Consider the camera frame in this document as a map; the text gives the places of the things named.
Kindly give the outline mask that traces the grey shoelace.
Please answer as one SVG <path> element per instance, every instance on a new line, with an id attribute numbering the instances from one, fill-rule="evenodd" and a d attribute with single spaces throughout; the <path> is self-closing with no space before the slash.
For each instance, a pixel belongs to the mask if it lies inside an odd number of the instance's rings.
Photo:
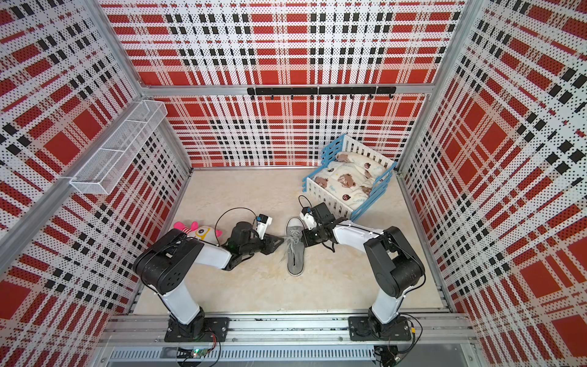
<path id="1" fill-rule="evenodd" d="M 290 232 L 284 241 L 286 248 L 284 258 L 288 258 L 294 262 L 303 261 L 304 258 L 304 241 L 303 232 L 295 230 Z"/>

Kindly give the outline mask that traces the grey canvas sneaker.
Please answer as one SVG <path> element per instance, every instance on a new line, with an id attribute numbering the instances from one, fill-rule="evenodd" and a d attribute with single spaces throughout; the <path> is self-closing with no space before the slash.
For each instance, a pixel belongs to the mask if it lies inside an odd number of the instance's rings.
<path id="1" fill-rule="evenodd" d="M 304 271 L 304 223 L 298 217 L 288 220 L 286 226 L 287 270 L 297 277 Z"/>

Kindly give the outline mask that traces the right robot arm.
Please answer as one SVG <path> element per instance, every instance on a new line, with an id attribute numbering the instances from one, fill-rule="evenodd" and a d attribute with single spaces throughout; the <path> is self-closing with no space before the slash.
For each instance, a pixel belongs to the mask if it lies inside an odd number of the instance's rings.
<path id="1" fill-rule="evenodd" d="M 311 247 L 325 242 L 365 252 L 379 286 L 374 304 L 365 317 L 349 318 L 352 341 L 408 341 L 415 339 L 413 324 L 400 308 L 419 281 L 425 268 L 399 228 L 371 229 L 351 220 L 336 218 L 325 203 L 304 207 L 300 218 L 305 225 L 302 240 Z"/>

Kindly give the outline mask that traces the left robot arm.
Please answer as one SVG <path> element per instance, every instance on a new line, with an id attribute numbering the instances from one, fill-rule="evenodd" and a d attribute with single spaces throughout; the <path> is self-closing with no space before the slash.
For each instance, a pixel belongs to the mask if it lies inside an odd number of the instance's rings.
<path id="1" fill-rule="evenodd" d="M 135 260 L 133 272 L 153 290 L 168 310 L 167 343 L 198 340 L 224 341 L 227 318 L 205 316 L 205 312 L 188 291 L 184 279 L 193 265 L 206 265 L 230 272 L 256 253 L 270 255 L 284 243 L 284 238 L 256 230 L 251 223 L 239 222 L 228 241 L 215 246 L 172 229 Z"/>

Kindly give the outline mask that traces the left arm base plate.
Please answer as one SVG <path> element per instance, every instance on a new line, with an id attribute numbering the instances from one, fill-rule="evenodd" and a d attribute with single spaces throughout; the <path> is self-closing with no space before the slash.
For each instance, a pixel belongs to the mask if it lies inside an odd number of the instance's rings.
<path id="1" fill-rule="evenodd" d="M 173 316 L 169 318 L 164 337 L 166 343 L 224 342 L 229 329 L 228 317 L 196 316 L 189 324 L 181 324 Z"/>

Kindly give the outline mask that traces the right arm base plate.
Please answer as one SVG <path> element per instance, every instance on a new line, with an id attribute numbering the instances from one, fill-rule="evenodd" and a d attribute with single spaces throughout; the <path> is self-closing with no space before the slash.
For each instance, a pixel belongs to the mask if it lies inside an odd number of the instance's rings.
<path id="1" fill-rule="evenodd" d="M 407 342 L 412 340 L 411 326 L 405 317 L 381 324 L 375 317 L 350 317 L 351 341 Z"/>

